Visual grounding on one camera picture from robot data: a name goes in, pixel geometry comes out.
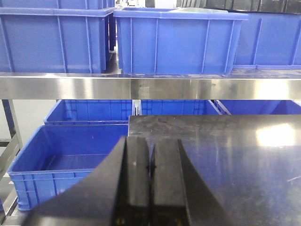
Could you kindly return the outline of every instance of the stainless steel shelf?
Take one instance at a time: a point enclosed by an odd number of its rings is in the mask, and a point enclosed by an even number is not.
[[[0,73],[0,99],[301,99],[301,70],[220,75]]]

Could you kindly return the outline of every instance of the crate rim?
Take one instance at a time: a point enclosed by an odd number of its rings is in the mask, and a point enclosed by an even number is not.
[[[51,125],[50,123],[66,123],[66,122],[93,122],[93,123],[98,123],[98,122],[113,122],[112,124],[116,123],[117,125],[120,124],[128,124],[128,120],[76,120],[76,121],[49,121],[48,118],[51,116],[51,114],[53,114],[53,112],[56,110],[56,108],[60,105],[61,102],[65,101],[67,99],[62,99],[56,102],[56,104],[51,108],[51,110],[49,111],[49,113],[46,115],[46,117],[43,119],[43,122],[45,123],[46,126]],[[135,115],[135,102],[133,100],[132,101],[132,114],[131,115]]]
[[[249,15],[244,13],[170,13],[170,11],[172,11],[173,9],[162,9],[162,11],[143,11],[139,9],[141,8],[118,8],[114,10],[114,17],[198,20],[248,20],[249,18]]]
[[[115,9],[115,7],[105,9],[0,7],[0,15],[107,17]]]

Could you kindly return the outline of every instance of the blue plastic crate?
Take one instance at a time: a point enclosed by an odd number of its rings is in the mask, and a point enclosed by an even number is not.
[[[217,115],[221,114],[208,100],[142,100],[140,115]]]
[[[88,175],[128,125],[42,126],[8,169],[20,210],[31,210]]]
[[[0,0],[0,7],[103,9],[115,7],[115,0]]]
[[[228,74],[241,22],[237,13],[122,8],[117,20],[119,67],[124,73]]]
[[[223,114],[301,114],[301,104],[292,100],[221,100]]]
[[[115,8],[0,8],[0,72],[101,73]]]
[[[234,68],[300,69],[301,15],[249,13],[243,21]]]
[[[135,114],[132,100],[60,100],[45,118],[45,125],[127,124]]]

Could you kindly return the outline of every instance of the black plastic surface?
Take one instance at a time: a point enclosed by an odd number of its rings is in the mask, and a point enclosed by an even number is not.
[[[149,150],[145,139],[127,138],[115,210],[116,226],[147,226],[149,222]]]
[[[153,226],[233,226],[197,173],[181,140],[162,139],[151,161]]]

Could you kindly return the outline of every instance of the shelf rack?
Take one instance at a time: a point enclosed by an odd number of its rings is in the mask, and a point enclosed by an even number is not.
[[[6,101],[15,134],[0,156],[0,180],[23,144],[13,99],[249,99],[301,100],[301,70],[233,70],[220,75],[126,75],[116,57],[104,74],[0,73],[0,99]],[[19,225],[24,214],[9,216],[16,207],[13,191],[0,211],[3,225]]]

